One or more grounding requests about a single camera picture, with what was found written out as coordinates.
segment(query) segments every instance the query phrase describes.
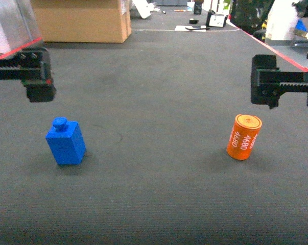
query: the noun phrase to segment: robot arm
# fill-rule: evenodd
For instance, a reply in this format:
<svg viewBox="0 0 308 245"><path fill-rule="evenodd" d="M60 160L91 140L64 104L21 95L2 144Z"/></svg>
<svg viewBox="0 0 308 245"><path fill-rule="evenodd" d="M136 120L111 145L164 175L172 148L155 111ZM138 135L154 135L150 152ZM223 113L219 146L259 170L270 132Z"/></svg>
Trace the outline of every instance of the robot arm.
<svg viewBox="0 0 308 245"><path fill-rule="evenodd" d="M275 55L254 56L251 66L251 102L273 109L286 92L307 93L308 106L308 72L280 71Z"/></svg>
<svg viewBox="0 0 308 245"><path fill-rule="evenodd" d="M0 80L21 80L30 102L49 102L55 97L50 56L45 48L27 48L11 59L0 60Z"/></svg>

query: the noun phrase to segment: blue lego brick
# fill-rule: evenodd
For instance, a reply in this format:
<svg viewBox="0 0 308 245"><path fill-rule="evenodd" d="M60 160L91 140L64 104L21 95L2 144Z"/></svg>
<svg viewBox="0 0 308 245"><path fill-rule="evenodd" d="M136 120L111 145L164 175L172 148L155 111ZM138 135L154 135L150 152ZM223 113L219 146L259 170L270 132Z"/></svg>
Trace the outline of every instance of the blue lego brick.
<svg viewBox="0 0 308 245"><path fill-rule="evenodd" d="M86 146L77 121L55 118L45 138L57 164L81 163Z"/></svg>

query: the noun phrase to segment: white container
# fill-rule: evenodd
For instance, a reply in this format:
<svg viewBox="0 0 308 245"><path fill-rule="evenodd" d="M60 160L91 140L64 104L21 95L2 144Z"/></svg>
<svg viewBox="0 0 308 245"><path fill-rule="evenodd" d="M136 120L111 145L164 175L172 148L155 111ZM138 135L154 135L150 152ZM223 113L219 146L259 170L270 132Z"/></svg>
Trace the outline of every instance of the white container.
<svg viewBox="0 0 308 245"><path fill-rule="evenodd" d="M187 2L186 3L186 10L191 12L191 11L193 11L194 6L195 6L195 2Z"/></svg>

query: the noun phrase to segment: orange cylinder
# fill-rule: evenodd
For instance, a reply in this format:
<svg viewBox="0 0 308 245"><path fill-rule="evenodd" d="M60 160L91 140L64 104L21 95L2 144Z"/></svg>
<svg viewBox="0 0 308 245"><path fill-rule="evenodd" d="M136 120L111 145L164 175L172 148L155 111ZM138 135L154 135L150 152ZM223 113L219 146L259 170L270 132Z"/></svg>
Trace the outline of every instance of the orange cylinder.
<svg viewBox="0 0 308 245"><path fill-rule="evenodd" d="M254 147L262 121L257 116L237 115L226 152L236 160L249 158Z"/></svg>

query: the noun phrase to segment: table surface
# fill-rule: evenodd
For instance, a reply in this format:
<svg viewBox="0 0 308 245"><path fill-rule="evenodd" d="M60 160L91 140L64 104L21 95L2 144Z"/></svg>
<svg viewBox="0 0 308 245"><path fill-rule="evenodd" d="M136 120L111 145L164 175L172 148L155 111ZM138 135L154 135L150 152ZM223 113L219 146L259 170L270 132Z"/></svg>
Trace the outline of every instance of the table surface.
<svg viewBox="0 0 308 245"><path fill-rule="evenodd" d="M0 244L308 244L306 95L252 105L251 58L271 51L231 26L171 31L193 16L165 9L123 44L47 44L53 102L0 82ZM263 121L246 161L226 153L237 114ZM46 143L58 116L80 124L78 166Z"/></svg>

